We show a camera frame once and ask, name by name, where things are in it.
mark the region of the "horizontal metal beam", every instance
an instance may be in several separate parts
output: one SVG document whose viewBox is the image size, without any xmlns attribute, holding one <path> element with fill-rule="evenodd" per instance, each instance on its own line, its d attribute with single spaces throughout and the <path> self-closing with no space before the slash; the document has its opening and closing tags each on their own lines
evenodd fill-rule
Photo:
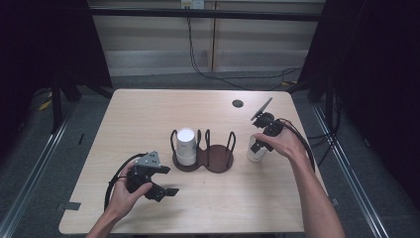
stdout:
<svg viewBox="0 0 420 238">
<path fill-rule="evenodd" d="M 221 11 L 221 10 L 195 10 L 195 9 L 143 9 L 124 7 L 98 7 L 64 8 L 50 7 L 53 13 L 91 14 L 95 16 L 131 16 L 131 17 L 178 17 L 178 18 L 214 18 L 214 19 L 251 19 L 319 22 L 325 18 L 321 14 L 308 13 L 277 13 L 277 12 L 249 12 L 249 11 Z"/>
</svg>

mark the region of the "hand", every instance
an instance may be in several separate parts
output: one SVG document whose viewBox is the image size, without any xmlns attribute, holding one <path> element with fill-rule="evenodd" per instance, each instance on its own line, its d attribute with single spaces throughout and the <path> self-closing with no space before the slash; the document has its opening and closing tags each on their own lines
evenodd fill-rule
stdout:
<svg viewBox="0 0 420 238">
<path fill-rule="evenodd" d="M 134 166 L 134 163 L 127 164 L 120 173 L 120 177 L 114 186 L 114 191 L 109 201 L 108 207 L 105 213 L 110 213 L 117 219 L 121 219 L 126 216 L 133 208 L 136 201 L 143 195 L 145 195 L 151 188 L 152 183 L 147 182 L 141 185 L 133 193 L 129 193 L 126 188 L 127 173 L 130 168 Z"/>
<path fill-rule="evenodd" d="M 283 127 L 280 134 L 275 137 L 267 136 L 263 133 L 256 133 L 254 137 L 262 142 L 269 143 L 279 154 L 289 158 L 306 157 L 306 150 L 296 135 L 290 129 Z"/>
</svg>

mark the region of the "person's right arm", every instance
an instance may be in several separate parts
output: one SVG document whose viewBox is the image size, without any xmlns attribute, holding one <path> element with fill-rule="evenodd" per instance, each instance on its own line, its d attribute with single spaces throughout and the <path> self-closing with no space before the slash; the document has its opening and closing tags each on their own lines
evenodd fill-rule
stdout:
<svg viewBox="0 0 420 238">
<path fill-rule="evenodd" d="M 262 133 L 255 138 L 269 143 L 277 152 L 290 161 L 299 191 L 302 217 L 307 237 L 346 237 L 340 219 L 318 181 L 306 156 L 305 148 L 287 128 L 276 137 Z"/>
</svg>

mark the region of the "forearm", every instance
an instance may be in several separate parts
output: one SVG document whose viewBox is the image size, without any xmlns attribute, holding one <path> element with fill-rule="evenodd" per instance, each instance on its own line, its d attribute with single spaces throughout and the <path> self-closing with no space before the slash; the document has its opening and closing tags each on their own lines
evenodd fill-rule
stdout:
<svg viewBox="0 0 420 238">
<path fill-rule="evenodd" d="M 345 237 L 343 227 L 321 182 L 304 155 L 290 159 L 302 206 L 307 237 Z"/>
<path fill-rule="evenodd" d="M 107 237 L 107 235 L 111 232 L 112 228 L 120 219 L 117 216 L 112 215 L 110 213 L 103 213 L 95 225 L 90 230 L 89 234 L 87 234 L 86 238 L 101 238 Z"/>
</svg>

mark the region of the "brown cup holder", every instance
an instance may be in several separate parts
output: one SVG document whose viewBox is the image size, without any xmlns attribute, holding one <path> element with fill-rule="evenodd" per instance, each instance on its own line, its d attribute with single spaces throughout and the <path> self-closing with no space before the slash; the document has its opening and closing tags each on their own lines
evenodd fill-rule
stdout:
<svg viewBox="0 0 420 238">
<path fill-rule="evenodd" d="M 172 160 L 173 164 L 181 171 L 184 172 L 193 172 L 204 166 L 207 170 L 213 173 L 223 173 L 226 172 L 234 162 L 234 149 L 236 144 L 236 136 L 234 132 L 231 132 L 229 135 L 228 145 L 213 145 L 210 146 L 210 130 L 207 130 L 204 137 L 206 141 L 206 150 L 201 150 L 200 141 L 201 141 L 201 131 L 197 131 L 197 146 L 196 146 L 196 162 L 191 166 L 184 166 L 179 163 L 176 158 L 176 150 L 173 146 L 173 135 L 177 135 L 177 131 L 173 130 L 170 135 L 170 145 L 172 147 L 173 155 Z M 229 149 L 231 144 L 231 139 L 234 138 L 232 143 L 232 149 Z"/>
</svg>

